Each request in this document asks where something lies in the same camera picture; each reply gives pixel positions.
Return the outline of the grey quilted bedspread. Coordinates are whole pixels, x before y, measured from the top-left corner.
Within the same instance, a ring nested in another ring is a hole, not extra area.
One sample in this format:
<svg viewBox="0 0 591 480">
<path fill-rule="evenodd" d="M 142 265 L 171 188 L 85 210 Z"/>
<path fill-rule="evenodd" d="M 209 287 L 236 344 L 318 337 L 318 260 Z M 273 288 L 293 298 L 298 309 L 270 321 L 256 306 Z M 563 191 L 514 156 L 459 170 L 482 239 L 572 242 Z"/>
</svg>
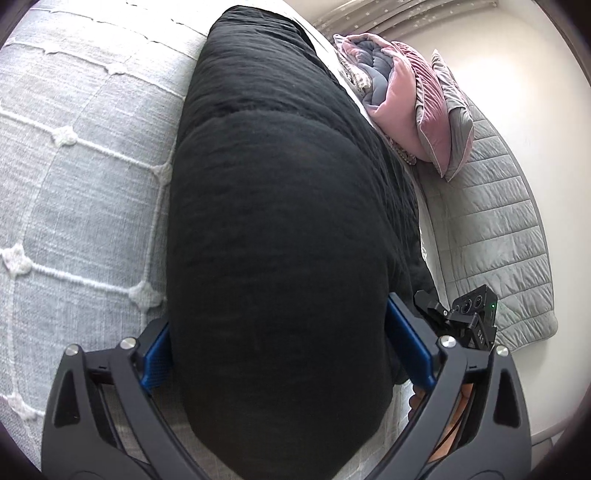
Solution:
<svg viewBox="0 0 591 480">
<path fill-rule="evenodd" d="M 1 421 L 38 463 L 64 348 L 112 347 L 164 304 L 168 185 L 221 7 L 40 1 L 1 49 Z"/>
</svg>

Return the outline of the black long coat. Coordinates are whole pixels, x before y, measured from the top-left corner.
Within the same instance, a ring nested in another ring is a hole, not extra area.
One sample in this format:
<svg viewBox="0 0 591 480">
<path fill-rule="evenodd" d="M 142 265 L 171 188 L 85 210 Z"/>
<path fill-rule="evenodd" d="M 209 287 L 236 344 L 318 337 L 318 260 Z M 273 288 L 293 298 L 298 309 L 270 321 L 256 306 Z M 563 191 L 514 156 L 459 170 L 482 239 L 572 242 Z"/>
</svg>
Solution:
<svg viewBox="0 0 591 480">
<path fill-rule="evenodd" d="M 435 289 L 414 188 L 297 23 L 211 27 L 170 184 L 166 297 L 199 440 L 244 479 L 330 479 L 404 370 L 387 299 Z"/>
</svg>

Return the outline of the grey pillow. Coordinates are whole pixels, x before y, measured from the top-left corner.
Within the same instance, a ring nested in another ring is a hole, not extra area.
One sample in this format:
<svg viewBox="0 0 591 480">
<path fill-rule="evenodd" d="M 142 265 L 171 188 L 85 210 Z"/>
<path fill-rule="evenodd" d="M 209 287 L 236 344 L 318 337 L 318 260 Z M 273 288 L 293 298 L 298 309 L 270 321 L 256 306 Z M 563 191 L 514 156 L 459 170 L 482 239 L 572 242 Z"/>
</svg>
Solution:
<svg viewBox="0 0 591 480">
<path fill-rule="evenodd" d="M 437 49 L 432 53 L 431 64 L 443 91 L 450 123 L 451 156 L 444 178 L 451 182 L 470 158 L 474 141 L 474 119 L 466 95 Z"/>
</svg>

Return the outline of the pink velvet pillow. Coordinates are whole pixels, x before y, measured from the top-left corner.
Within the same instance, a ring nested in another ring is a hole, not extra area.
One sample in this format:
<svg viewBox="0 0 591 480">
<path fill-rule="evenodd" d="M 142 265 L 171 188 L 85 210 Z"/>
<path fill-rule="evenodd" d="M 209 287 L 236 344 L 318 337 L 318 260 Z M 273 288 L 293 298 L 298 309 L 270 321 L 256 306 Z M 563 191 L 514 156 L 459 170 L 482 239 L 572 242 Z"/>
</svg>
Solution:
<svg viewBox="0 0 591 480">
<path fill-rule="evenodd" d="M 420 52 L 403 42 L 394 41 L 392 45 L 410 62 L 416 82 L 411 129 L 397 143 L 418 160 L 431 162 L 443 177 L 451 160 L 451 129 L 443 89 Z"/>
</svg>

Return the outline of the beige window curtain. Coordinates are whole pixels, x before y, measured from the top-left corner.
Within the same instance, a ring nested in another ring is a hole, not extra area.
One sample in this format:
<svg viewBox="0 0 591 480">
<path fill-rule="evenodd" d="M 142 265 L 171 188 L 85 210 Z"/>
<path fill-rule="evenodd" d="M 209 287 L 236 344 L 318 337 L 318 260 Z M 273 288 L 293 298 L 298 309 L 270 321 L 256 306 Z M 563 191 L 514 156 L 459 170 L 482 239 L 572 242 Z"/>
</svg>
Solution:
<svg viewBox="0 0 591 480">
<path fill-rule="evenodd" d="M 498 1 L 491 0 L 346 1 L 322 14 L 312 25 L 329 40 L 335 34 L 360 33 L 397 39 L 432 23 L 498 5 Z"/>
</svg>

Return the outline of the pink grey folded comforter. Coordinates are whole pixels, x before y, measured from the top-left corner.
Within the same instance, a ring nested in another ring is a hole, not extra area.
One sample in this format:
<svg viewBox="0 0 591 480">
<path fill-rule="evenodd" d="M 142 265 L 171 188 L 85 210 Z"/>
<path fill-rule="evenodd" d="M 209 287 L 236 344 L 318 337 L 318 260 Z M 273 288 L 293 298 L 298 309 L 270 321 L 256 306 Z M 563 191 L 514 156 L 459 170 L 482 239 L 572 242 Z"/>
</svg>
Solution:
<svg viewBox="0 0 591 480">
<path fill-rule="evenodd" d="M 423 152 L 416 123 L 417 84 L 410 61 L 375 34 L 335 35 L 346 68 L 367 114 L 410 165 Z"/>
</svg>

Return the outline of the grey quilted headboard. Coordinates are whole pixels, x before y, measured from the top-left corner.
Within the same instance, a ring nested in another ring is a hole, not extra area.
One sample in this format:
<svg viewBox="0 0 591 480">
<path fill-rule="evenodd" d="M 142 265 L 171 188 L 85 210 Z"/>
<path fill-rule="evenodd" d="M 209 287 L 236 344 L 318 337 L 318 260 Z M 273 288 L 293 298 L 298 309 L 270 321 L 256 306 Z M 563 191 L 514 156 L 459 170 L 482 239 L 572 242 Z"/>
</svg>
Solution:
<svg viewBox="0 0 591 480">
<path fill-rule="evenodd" d="M 425 163 L 412 171 L 423 256 L 445 305 L 481 285 L 497 294 L 497 340 L 517 351 L 558 330 L 547 240 L 513 152 L 481 110 L 469 108 L 474 143 L 455 178 Z"/>
</svg>

